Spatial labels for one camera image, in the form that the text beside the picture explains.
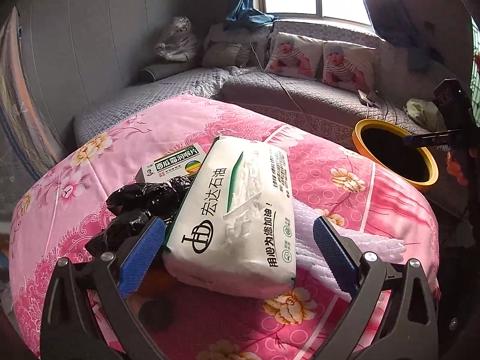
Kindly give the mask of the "person's right hand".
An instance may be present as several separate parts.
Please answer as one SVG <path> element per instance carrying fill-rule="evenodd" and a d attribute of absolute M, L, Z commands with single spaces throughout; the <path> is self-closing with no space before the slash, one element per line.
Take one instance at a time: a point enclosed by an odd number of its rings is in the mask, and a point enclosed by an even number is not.
<path fill-rule="evenodd" d="M 460 185 L 467 185 L 468 180 L 465 177 L 461 165 L 456 161 L 453 152 L 449 151 L 446 157 L 447 172 L 456 178 Z"/>

